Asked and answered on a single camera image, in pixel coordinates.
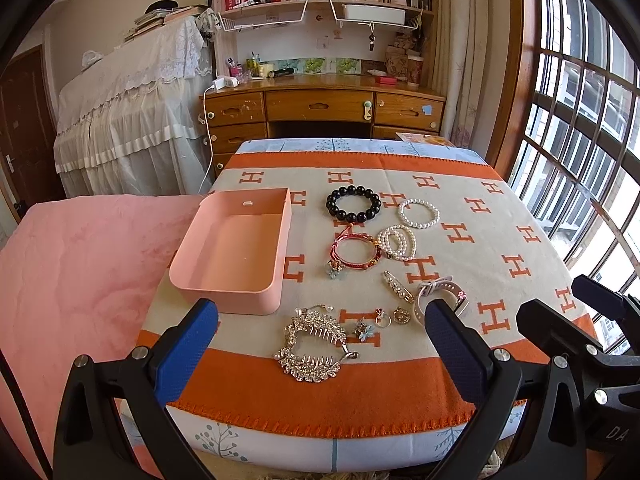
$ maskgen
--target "blue gripper pad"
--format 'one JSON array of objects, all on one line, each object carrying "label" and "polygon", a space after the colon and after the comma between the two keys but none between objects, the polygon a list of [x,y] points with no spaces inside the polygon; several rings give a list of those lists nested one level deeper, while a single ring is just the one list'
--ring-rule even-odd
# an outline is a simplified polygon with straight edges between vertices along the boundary
[{"label": "blue gripper pad", "polygon": [[161,406],[180,397],[217,328],[216,304],[202,299],[178,326],[169,329],[178,331],[178,339],[156,370],[154,393]]},{"label": "blue gripper pad", "polygon": [[469,336],[465,333],[468,329],[444,300],[433,300],[427,305],[424,328],[460,396],[466,402],[480,406],[487,393],[488,371],[474,352],[470,344],[473,342],[468,340]]},{"label": "blue gripper pad", "polygon": [[576,298],[597,310],[604,317],[612,321],[625,317],[624,300],[606,286],[584,274],[575,277],[571,288]]}]

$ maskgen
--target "curtain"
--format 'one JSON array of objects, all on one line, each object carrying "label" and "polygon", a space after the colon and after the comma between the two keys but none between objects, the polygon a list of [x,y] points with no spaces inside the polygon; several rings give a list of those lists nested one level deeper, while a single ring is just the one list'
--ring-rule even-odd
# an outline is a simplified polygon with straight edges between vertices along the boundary
[{"label": "curtain", "polygon": [[[54,155],[66,195],[197,194],[210,159],[197,120],[210,82],[207,75],[129,89],[59,134]],[[209,174],[202,190],[211,182]]]},{"label": "curtain", "polygon": [[488,0],[438,0],[432,88],[447,97],[440,135],[466,148],[476,124],[488,28]]}]

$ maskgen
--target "pink plastic box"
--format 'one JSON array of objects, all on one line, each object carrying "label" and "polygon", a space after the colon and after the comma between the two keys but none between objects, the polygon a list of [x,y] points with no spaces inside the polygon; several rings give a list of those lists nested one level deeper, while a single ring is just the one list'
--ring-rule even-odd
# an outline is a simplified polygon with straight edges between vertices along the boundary
[{"label": "pink plastic box", "polygon": [[288,188],[217,191],[200,203],[169,278],[190,303],[270,314],[280,306],[290,224]]}]

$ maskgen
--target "jewelry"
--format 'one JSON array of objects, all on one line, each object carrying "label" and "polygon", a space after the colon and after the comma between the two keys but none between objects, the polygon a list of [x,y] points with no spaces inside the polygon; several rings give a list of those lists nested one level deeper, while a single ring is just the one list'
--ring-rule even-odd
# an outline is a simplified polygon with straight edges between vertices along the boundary
[{"label": "jewelry", "polygon": [[[366,211],[361,211],[360,213],[347,213],[346,211],[340,209],[335,201],[340,197],[345,195],[360,195],[371,200],[371,207]],[[380,207],[382,206],[382,201],[380,200],[380,196],[373,192],[371,189],[364,189],[363,186],[349,186],[349,187],[340,187],[331,192],[326,198],[326,208],[331,216],[335,216],[341,222],[345,220],[350,224],[355,224],[356,222],[363,224],[367,220],[371,220],[375,215],[380,212]]]},{"label": "jewelry", "polygon": [[376,325],[380,328],[386,328],[391,325],[391,316],[381,308],[376,309]]},{"label": "jewelry", "polygon": [[[347,347],[347,335],[337,319],[317,310],[297,308],[296,315],[284,330],[287,335],[286,344],[274,354],[274,357],[280,361],[284,373],[291,374],[297,381],[319,383],[329,377],[335,377],[342,361],[356,359],[359,356],[357,352],[352,352]],[[339,341],[344,355],[337,361],[333,357],[298,356],[293,351],[297,342],[297,332],[307,332],[331,344]]]},{"label": "jewelry", "polygon": [[[338,235],[338,237],[334,240],[334,243],[331,244],[331,250],[329,251],[329,261],[326,263],[327,269],[326,273],[333,280],[338,277],[338,273],[344,269],[344,267],[349,267],[350,269],[360,269],[365,270],[369,269],[369,267],[373,267],[376,263],[380,261],[382,257],[382,249],[378,244],[378,241],[364,233],[353,233],[348,231],[349,226],[345,227],[342,232]],[[337,248],[340,242],[345,240],[362,240],[363,242],[368,242],[372,244],[376,249],[376,254],[367,262],[362,264],[357,264],[354,262],[348,262],[343,257],[338,254]]]},{"label": "jewelry", "polygon": [[385,270],[382,275],[385,277],[386,284],[391,287],[391,290],[394,291],[400,298],[405,300],[407,303],[413,303],[415,301],[415,296],[408,290],[406,290],[391,272]]},{"label": "jewelry", "polygon": [[[404,256],[408,248],[408,243],[402,231],[407,233],[411,243],[411,252],[409,252],[408,256]],[[396,250],[391,247],[390,238],[396,240],[398,244]],[[401,262],[408,262],[415,258],[415,235],[407,226],[397,224],[380,231],[378,243],[389,258],[400,260]]]},{"label": "jewelry", "polygon": [[[431,213],[433,213],[433,220],[431,220],[430,222],[427,222],[426,224],[418,224],[417,222],[411,222],[404,214],[404,208],[408,204],[419,204],[419,205],[425,206],[425,208],[429,209]],[[419,198],[408,198],[407,200],[402,202],[398,206],[398,214],[400,215],[400,220],[404,225],[413,227],[414,229],[428,229],[429,227],[433,227],[440,221],[440,212],[438,211],[436,206],[434,206],[430,202],[427,202],[426,200],[421,200]]]},{"label": "jewelry", "polygon": [[353,333],[364,343],[367,337],[373,337],[374,330],[373,325],[365,323],[364,318],[360,318],[356,323],[356,328],[353,329]]},{"label": "jewelry", "polygon": [[466,292],[462,290],[459,285],[452,282],[452,279],[452,276],[445,276],[444,278],[439,278],[433,282],[428,282],[420,287],[414,302],[414,314],[415,319],[418,323],[424,325],[424,310],[420,307],[420,300],[423,296],[428,296],[436,290],[448,290],[456,297],[456,306],[452,308],[453,313],[456,314],[456,316],[460,317],[460,315],[464,312],[466,306],[468,305],[468,301],[466,300]]},{"label": "jewelry", "polygon": [[409,314],[408,310],[399,306],[394,310],[394,321],[400,325],[406,325],[411,321],[411,314]]}]

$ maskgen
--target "beige floral curtain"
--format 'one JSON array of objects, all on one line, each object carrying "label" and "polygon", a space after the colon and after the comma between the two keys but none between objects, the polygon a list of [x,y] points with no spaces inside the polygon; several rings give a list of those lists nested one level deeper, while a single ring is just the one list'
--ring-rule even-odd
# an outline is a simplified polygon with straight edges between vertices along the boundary
[{"label": "beige floral curtain", "polygon": [[431,87],[447,97],[440,135],[463,148],[469,146],[476,125],[487,23],[487,0],[438,0]]}]

